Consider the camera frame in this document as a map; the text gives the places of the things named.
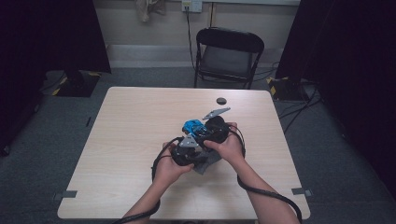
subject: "hand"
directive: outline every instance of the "hand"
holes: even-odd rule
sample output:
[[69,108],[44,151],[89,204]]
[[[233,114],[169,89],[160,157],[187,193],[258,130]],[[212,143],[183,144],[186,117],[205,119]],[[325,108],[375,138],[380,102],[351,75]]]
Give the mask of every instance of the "hand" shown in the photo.
[[171,157],[171,150],[175,148],[175,144],[171,144],[162,154],[162,159],[158,162],[157,170],[153,182],[163,185],[165,187],[171,186],[178,178],[191,171],[193,164],[187,166],[177,165]]
[[[228,123],[230,129],[236,132],[237,124],[234,122]],[[205,146],[215,149],[220,156],[233,165],[235,162],[245,160],[242,154],[242,146],[237,136],[234,133],[228,133],[227,139],[219,144],[212,141],[204,141]]]

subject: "electrical outlet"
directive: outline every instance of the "electrical outlet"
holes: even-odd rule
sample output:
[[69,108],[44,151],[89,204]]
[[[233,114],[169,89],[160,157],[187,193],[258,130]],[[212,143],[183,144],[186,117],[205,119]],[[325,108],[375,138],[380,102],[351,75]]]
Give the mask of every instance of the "electrical outlet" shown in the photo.
[[189,12],[202,12],[202,0],[182,0],[181,10]]

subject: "wooden table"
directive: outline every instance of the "wooden table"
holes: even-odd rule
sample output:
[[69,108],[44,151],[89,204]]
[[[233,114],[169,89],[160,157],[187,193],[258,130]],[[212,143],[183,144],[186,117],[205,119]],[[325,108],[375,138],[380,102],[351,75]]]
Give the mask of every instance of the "wooden table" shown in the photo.
[[[226,105],[216,100],[223,97]],[[184,133],[189,119],[202,119],[229,106],[221,116],[235,121],[245,137],[246,160],[280,194],[310,211],[285,136],[267,91],[113,87],[93,124],[63,198],[60,218],[120,218],[151,183],[153,160],[163,142]],[[203,175],[183,175],[162,197],[152,219],[257,219],[231,165],[218,161]]]

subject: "chair back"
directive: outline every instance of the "chair back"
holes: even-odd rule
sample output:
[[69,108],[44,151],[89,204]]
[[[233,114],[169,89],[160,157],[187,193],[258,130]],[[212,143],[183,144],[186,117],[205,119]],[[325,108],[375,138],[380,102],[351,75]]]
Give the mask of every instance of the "chair back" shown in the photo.
[[264,42],[257,35],[219,27],[210,27],[199,31],[196,41],[198,48],[200,44],[203,44],[221,49],[234,49],[259,54],[264,50]]

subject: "blue toy part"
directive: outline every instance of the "blue toy part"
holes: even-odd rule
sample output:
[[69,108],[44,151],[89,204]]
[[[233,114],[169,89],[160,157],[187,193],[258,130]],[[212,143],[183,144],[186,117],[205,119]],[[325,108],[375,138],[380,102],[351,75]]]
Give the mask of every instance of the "blue toy part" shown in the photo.
[[191,119],[184,123],[182,131],[186,134],[191,134],[192,137],[204,137],[211,134],[205,125],[198,119]]

